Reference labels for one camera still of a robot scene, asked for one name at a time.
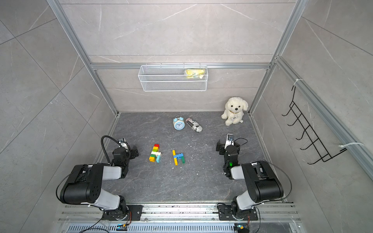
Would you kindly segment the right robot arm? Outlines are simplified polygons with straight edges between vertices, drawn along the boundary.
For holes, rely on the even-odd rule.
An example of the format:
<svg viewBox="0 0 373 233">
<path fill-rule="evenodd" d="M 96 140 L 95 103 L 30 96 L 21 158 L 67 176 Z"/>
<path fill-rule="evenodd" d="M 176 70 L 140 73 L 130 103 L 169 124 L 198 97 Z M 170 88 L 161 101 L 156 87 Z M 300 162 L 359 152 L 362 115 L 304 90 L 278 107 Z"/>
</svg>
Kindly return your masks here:
<svg viewBox="0 0 373 233">
<path fill-rule="evenodd" d="M 216 145 L 216 151 L 224 156 L 225 176 L 246 183 L 247 190 L 231 202 L 232 217 L 239 220 L 248 217 L 257 205 L 282 201 L 288 197 L 284 196 L 283 186 L 272 169 L 277 166 L 267 161 L 239 164 L 240 149 L 240 144 L 232 139 L 227 139 L 225 143 L 217 142 Z"/>
</svg>

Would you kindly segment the blue long lego brick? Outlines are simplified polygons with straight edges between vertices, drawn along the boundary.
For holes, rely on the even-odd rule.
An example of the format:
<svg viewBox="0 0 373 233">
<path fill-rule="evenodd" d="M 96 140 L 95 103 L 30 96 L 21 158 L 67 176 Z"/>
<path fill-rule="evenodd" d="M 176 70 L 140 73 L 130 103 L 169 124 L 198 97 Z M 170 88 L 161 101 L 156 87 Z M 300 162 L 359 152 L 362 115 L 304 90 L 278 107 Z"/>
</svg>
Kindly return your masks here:
<svg viewBox="0 0 373 233">
<path fill-rule="evenodd" d="M 182 153 L 180 153 L 180 154 L 177 154 L 176 157 L 177 157 L 177 160 L 179 160 L 179 159 L 181 159 L 181 157 L 184 157 L 184 155 Z"/>
</svg>

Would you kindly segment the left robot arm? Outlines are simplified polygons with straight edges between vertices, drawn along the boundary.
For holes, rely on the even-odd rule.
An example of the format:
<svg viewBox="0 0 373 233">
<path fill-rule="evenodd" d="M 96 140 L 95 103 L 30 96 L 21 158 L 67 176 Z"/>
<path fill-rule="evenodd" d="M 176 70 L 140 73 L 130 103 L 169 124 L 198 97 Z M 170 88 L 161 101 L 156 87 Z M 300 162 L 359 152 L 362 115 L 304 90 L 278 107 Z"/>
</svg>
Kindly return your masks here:
<svg viewBox="0 0 373 233">
<path fill-rule="evenodd" d="M 139 156 L 138 149 L 108 135 L 101 137 L 101 147 L 107 162 L 75 165 L 63 179 L 62 189 L 56 189 L 56 197 L 63 204 L 97 207 L 104 219 L 130 220 L 133 215 L 124 197 L 104 190 L 102 183 L 124 179 L 130 160 Z"/>
</svg>

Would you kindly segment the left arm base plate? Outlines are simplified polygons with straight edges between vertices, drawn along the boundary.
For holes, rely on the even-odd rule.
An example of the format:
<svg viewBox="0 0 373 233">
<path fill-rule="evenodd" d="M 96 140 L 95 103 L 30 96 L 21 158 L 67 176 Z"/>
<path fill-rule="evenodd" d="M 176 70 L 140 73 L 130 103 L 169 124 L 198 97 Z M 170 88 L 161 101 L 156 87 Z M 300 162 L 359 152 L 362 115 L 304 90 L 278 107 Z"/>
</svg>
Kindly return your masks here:
<svg viewBox="0 0 373 233">
<path fill-rule="evenodd" d="M 143 205 L 126 205 L 117 210 L 104 211 L 102 220 L 109 221 L 140 221 Z"/>
</svg>

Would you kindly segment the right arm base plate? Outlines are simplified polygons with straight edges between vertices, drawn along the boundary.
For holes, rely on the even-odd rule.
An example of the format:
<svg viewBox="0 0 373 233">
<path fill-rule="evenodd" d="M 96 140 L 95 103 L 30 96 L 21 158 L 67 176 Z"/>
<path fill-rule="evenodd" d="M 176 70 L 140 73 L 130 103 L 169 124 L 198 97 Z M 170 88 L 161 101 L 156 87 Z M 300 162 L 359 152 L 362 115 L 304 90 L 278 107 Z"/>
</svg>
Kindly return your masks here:
<svg viewBox="0 0 373 233">
<path fill-rule="evenodd" d="M 248 209 L 240 210 L 235 203 L 217 204 L 219 220 L 221 221 L 233 221 L 233 220 L 258 220 L 257 210 Z"/>
</svg>

